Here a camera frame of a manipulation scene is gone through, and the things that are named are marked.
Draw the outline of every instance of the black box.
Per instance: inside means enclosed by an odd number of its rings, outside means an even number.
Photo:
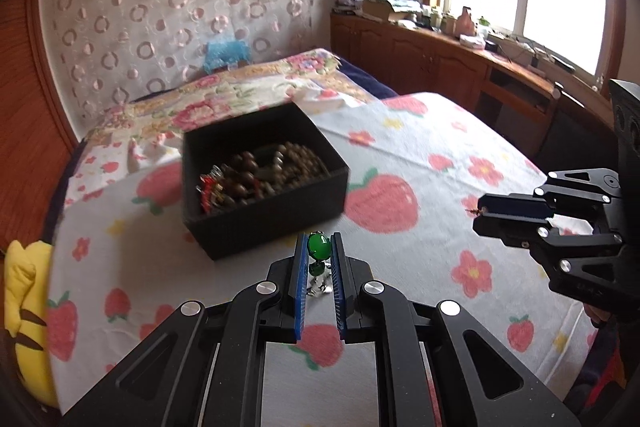
[[[208,216],[200,205],[200,176],[234,154],[286,141],[306,145],[329,175],[275,196]],[[182,219],[212,259],[257,247],[339,216],[349,168],[318,128],[294,103],[201,127],[184,134]]]

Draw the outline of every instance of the metal bolt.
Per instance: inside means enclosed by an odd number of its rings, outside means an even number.
[[[278,287],[271,281],[263,281],[261,283],[258,283],[258,285],[255,287],[255,290],[262,295],[269,295],[271,293],[274,293],[276,289],[278,289]]]
[[[460,305],[453,301],[444,301],[440,304],[440,311],[449,317],[455,317],[460,313]]]
[[[180,307],[180,313],[187,315],[187,317],[193,317],[193,315],[200,313],[200,304],[194,301],[185,302]]]
[[[364,285],[364,291],[372,295],[378,295],[385,290],[385,285],[382,282],[370,281]]]

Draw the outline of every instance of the white strawberry print cloth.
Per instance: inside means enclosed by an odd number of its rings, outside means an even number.
[[[407,298],[460,302],[563,397],[593,340],[589,319],[579,303],[548,290],[527,251],[478,237],[469,212],[484,193],[530,194],[545,176],[436,94],[313,120],[351,168],[345,213],[314,229],[342,232],[348,255]],[[295,238],[287,237],[213,262],[182,225],[179,203],[175,161],[130,174],[66,210],[48,318],[63,412],[180,304],[231,300],[292,255]],[[555,223],[562,233],[591,233],[575,219]],[[332,296],[309,298],[302,341],[268,347],[262,425],[378,425],[374,361],[372,346],[340,342]]]

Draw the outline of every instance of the stuffed animal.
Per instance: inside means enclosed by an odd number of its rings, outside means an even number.
[[[47,282],[51,246],[38,241],[9,245],[4,259],[4,327],[15,343],[18,376],[27,391],[58,407],[47,352]]]

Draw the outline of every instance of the floral blanket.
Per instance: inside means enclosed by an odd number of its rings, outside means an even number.
[[[375,100],[322,49],[206,76],[105,113],[87,136],[65,207],[151,165],[180,157],[182,134],[209,123],[295,101],[308,114]]]
[[[549,291],[521,249],[472,229],[478,197],[531,194],[546,176],[467,111],[433,93],[312,117],[351,169],[348,255],[407,298],[454,299],[563,397],[594,337],[582,305]],[[49,350],[65,412],[183,302],[231,300],[291,256],[295,237],[213,262],[182,224],[180,162],[136,172],[67,209],[49,283]],[[558,217],[561,233],[591,233]],[[302,340],[270,344],[264,427],[378,425],[375,353],[345,346],[334,298],[308,298]]]

